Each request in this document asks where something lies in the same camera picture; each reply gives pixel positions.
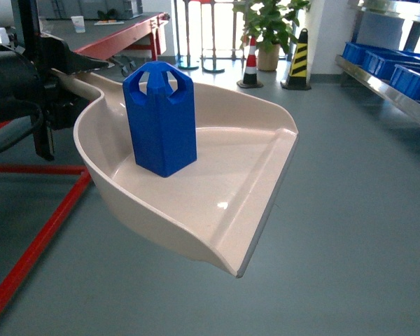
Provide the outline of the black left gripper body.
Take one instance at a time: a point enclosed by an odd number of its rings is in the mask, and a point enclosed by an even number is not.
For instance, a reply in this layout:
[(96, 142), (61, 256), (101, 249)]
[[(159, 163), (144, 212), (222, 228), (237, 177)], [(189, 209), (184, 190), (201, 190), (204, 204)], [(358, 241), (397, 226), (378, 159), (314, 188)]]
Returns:
[(61, 86), (45, 63), (45, 37), (38, 52), (30, 57), (0, 46), (0, 123), (28, 117), (30, 124), (0, 142), (0, 153), (28, 136), (34, 139), (36, 154), (52, 161), (52, 130), (74, 126), (88, 101)]

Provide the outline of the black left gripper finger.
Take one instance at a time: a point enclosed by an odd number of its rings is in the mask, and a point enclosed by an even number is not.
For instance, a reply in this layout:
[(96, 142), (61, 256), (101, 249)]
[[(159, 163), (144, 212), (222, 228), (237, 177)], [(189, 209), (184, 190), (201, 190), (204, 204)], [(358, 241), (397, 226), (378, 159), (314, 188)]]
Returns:
[(45, 37), (45, 63), (66, 75), (109, 68), (106, 60), (79, 55), (64, 40), (52, 36)]

